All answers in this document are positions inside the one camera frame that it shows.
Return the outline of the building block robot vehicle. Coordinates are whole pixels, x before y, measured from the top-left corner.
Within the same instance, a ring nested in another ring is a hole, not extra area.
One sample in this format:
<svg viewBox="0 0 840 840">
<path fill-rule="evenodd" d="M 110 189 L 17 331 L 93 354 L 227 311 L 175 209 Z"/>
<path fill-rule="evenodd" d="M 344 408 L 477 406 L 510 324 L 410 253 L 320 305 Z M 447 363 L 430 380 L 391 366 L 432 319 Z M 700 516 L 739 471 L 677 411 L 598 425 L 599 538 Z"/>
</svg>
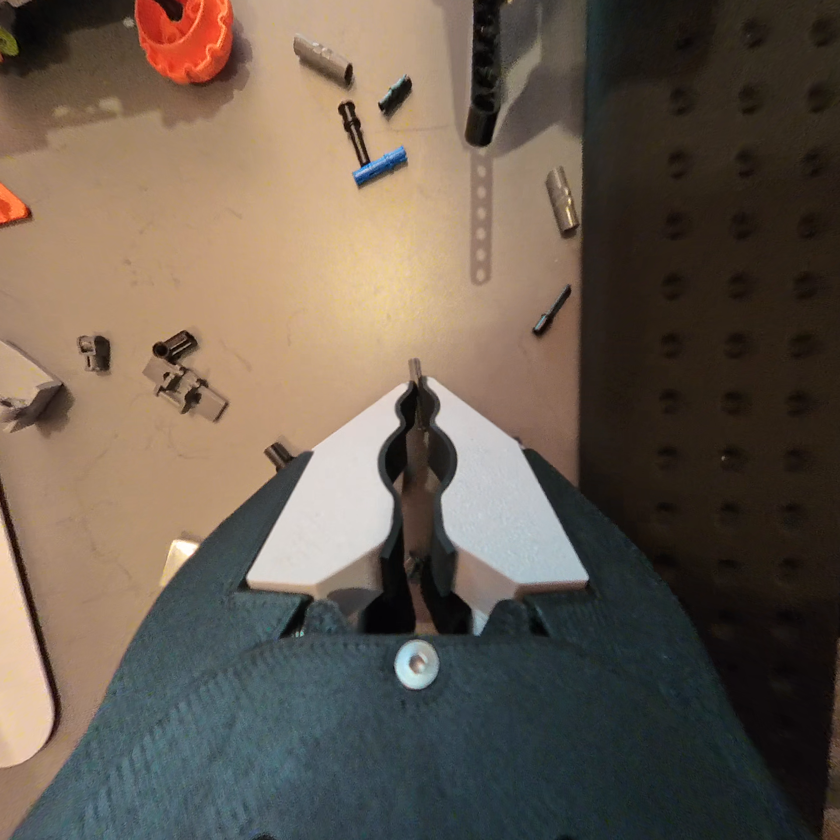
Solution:
<svg viewBox="0 0 840 840">
<path fill-rule="evenodd" d="M 1 2 L 2 62 L 19 70 L 60 58 L 71 31 L 122 23 L 136 34 L 150 66 L 179 85 L 218 76 L 234 43 L 229 1 Z"/>
</svg>

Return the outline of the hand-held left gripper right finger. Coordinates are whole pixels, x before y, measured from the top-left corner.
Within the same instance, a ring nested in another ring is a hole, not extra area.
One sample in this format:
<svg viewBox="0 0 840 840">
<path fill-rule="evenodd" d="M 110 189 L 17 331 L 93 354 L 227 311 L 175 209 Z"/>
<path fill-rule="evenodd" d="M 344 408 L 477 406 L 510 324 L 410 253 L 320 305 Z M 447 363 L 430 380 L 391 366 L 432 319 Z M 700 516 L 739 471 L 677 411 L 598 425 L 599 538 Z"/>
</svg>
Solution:
<svg viewBox="0 0 840 840">
<path fill-rule="evenodd" d="M 442 632 L 481 632 L 493 610 L 590 581 L 525 449 L 434 378 L 422 379 L 437 479 L 427 579 Z"/>
</svg>

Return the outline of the black long holed beam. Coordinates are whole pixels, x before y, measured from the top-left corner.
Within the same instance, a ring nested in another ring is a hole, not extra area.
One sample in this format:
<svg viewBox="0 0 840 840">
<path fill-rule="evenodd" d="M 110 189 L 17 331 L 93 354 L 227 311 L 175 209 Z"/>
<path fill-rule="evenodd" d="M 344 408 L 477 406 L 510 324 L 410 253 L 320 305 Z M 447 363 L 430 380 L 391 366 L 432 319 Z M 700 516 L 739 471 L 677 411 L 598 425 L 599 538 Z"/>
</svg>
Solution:
<svg viewBox="0 0 840 840">
<path fill-rule="evenodd" d="M 472 4 L 465 141 L 474 148 L 492 142 L 501 108 L 501 6 L 502 1 Z"/>
</svg>

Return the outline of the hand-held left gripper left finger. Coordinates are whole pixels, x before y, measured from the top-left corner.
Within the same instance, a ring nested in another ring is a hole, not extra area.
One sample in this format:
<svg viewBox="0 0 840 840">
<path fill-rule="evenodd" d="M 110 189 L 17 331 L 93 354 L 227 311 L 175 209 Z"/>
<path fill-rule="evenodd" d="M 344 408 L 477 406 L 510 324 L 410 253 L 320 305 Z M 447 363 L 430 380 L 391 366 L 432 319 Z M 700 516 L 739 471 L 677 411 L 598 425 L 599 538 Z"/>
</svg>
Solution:
<svg viewBox="0 0 840 840">
<path fill-rule="evenodd" d="M 252 590 L 358 614 L 365 631 L 412 631 L 402 503 L 418 388 L 400 384 L 316 445 L 246 575 Z"/>
</svg>

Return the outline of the grey track link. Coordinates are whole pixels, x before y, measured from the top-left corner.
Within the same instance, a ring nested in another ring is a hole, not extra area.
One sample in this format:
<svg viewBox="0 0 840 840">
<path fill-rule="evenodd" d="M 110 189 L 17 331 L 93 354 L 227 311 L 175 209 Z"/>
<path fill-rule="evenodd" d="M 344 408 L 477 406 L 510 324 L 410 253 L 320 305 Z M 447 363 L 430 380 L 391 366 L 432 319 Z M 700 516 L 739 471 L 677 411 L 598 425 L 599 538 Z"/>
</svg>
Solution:
<svg viewBox="0 0 840 840">
<path fill-rule="evenodd" d="M 228 408 L 227 399 L 180 364 L 153 356 L 143 368 L 143 376 L 153 384 L 154 395 L 172 404 L 179 414 L 193 413 L 215 423 Z"/>
</svg>

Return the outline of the pale grey panel piece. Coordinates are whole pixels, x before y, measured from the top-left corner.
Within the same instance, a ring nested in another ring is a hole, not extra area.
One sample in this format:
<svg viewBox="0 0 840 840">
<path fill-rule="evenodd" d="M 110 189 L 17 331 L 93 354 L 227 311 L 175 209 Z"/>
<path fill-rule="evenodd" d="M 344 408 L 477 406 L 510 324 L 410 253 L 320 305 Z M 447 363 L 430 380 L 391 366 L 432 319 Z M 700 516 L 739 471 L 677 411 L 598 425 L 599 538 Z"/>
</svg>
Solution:
<svg viewBox="0 0 840 840">
<path fill-rule="evenodd" d="M 200 545 L 200 542 L 186 538 L 175 539 L 171 542 L 161 573 L 161 588 L 166 587 L 171 582 L 175 574 L 189 561 Z"/>
</svg>

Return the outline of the dark perforated pad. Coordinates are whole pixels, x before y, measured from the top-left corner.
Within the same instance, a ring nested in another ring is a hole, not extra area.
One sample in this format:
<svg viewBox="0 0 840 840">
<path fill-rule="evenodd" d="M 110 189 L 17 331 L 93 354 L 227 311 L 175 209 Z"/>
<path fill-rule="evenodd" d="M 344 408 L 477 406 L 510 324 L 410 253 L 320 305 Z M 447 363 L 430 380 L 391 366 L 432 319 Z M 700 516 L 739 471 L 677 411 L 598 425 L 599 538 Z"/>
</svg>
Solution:
<svg viewBox="0 0 840 840">
<path fill-rule="evenodd" d="M 823 828 L 838 637 L 838 2 L 589 2 L 581 488 Z"/>
</svg>

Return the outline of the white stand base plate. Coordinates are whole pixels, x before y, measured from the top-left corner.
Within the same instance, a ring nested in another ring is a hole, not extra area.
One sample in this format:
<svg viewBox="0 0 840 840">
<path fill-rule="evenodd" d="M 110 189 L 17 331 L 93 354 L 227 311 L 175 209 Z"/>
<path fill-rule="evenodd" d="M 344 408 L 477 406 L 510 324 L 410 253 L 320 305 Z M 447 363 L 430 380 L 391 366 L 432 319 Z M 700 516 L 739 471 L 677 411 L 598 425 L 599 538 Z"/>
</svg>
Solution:
<svg viewBox="0 0 840 840">
<path fill-rule="evenodd" d="M 60 699 L 13 513 L 1 487 L 1 767 L 31 760 L 53 738 Z"/>
</svg>

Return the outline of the grey tube connector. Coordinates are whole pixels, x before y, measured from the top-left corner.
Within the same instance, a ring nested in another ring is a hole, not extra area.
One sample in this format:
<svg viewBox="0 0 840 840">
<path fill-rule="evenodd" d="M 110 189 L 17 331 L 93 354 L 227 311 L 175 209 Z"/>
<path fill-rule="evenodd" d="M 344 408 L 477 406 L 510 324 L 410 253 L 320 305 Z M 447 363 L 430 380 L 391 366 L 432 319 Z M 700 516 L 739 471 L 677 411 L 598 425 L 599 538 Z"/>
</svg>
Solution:
<svg viewBox="0 0 840 840">
<path fill-rule="evenodd" d="M 335 50 L 310 40 L 304 35 L 295 34 L 292 48 L 300 62 L 331 79 L 342 88 L 350 88 L 354 78 L 354 67 L 350 59 Z"/>
<path fill-rule="evenodd" d="M 554 167 L 547 174 L 545 187 L 560 235 L 565 238 L 573 236 L 580 226 L 580 220 L 571 187 L 562 166 Z"/>
</svg>

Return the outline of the blue connector pin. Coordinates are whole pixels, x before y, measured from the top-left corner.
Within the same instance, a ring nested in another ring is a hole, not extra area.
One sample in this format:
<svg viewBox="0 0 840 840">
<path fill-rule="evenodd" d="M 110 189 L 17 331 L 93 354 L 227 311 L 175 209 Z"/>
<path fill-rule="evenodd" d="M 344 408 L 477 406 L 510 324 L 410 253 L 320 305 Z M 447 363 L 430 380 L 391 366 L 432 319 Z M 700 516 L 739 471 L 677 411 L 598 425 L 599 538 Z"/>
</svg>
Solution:
<svg viewBox="0 0 840 840">
<path fill-rule="evenodd" d="M 407 164 L 407 152 L 404 146 L 383 154 L 378 159 L 362 165 L 352 173 L 357 187 L 363 187 L 383 175 L 390 174 Z"/>
</svg>

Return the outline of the grey curved panel piece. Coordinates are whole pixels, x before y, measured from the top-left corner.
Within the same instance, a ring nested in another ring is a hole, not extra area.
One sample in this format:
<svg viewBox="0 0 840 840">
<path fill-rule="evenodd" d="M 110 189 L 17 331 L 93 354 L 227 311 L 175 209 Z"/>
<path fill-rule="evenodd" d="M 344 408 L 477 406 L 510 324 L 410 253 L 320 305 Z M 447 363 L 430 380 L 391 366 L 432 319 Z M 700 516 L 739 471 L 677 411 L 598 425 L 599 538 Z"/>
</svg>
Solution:
<svg viewBox="0 0 840 840">
<path fill-rule="evenodd" d="M 64 383 L 17 345 L 1 342 L 1 428 L 14 433 L 37 423 Z"/>
</svg>

